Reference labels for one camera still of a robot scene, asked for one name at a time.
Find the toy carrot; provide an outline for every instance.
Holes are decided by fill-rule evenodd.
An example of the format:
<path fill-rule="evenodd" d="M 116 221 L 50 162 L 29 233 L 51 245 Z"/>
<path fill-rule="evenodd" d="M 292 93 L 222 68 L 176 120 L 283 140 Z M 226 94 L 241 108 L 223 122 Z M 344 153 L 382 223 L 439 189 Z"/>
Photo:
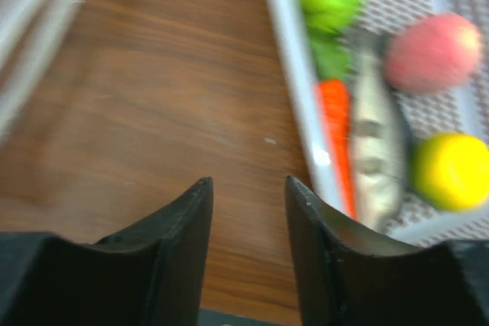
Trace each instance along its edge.
<path fill-rule="evenodd" d="M 348 159 L 348 88 L 339 79 L 327 79 L 318 84 L 322 120 L 329 130 L 336 163 L 337 177 L 341 178 L 346 200 L 346 214 L 356 219 L 353 187 Z"/>

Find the peach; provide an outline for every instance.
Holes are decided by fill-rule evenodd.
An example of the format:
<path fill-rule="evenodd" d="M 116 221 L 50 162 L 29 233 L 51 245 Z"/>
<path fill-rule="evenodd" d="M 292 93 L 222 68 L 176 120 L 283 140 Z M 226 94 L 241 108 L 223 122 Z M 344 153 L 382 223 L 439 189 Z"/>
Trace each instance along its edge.
<path fill-rule="evenodd" d="M 462 16 L 431 15 L 393 39 L 386 78 L 394 88 L 412 93 L 460 86 L 478 68 L 482 42 L 478 28 Z"/>

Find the gray fish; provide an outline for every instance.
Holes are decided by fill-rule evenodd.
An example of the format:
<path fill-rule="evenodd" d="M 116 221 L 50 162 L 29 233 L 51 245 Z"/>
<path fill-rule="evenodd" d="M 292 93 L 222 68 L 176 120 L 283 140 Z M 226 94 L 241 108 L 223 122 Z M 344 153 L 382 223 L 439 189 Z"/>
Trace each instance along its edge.
<path fill-rule="evenodd" d="M 352 87 L 349 143 L 358 221 L 381 233 L 400 212 L 409 149 L 408 125 L 383 78 L 382 41 L 368 31 L 356 40 L 358 76 Z"/>

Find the wood grain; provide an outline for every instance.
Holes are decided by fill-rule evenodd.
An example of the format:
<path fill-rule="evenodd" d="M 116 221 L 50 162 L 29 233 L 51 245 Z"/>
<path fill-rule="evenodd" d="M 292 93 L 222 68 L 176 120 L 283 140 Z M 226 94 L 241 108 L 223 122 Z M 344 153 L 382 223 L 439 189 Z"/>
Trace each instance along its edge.
<path fill-rule="evenodd" d="M 215 180 L 202 306 L 299 324 L 306 167 L 264 0 L 86 0 L 0 150 L 0 229 L 92 242 Z"/>

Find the plastic bin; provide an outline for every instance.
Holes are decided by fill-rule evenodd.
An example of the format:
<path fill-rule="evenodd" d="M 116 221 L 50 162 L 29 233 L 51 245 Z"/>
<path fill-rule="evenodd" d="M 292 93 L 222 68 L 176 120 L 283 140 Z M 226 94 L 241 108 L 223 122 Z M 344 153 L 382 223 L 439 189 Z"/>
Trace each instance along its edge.
<path fill-rule="evenodd" d="M 83 0 L 0 0 L 0 139 L 56 53 Z"/>
<path fill-rule="evenodd" d="M 290 101 L 299 125 L 313 188 L 331 206 L 343 211 L 341 182 L 331 168 L 329 142 L 324 138 L 313 83 L 313 68 L 302 12 L 297 0 L 267 0 Z M 373 31 L 397 31 L 420 16 L 454 11 L 477 24 L 486 44 L 481 73 L 468 86 L 430 97 L 398 98 L 418 137 L 436 131 L 464 131 L 489 143 L 489 0 L 365 0 L 361 23 Z M 391 237 L 429 246 L 449 238 L 488 238 L 489 205 L 463 214 L 440 213 L 406 194 L 399 218 L 391 223 Z"/>

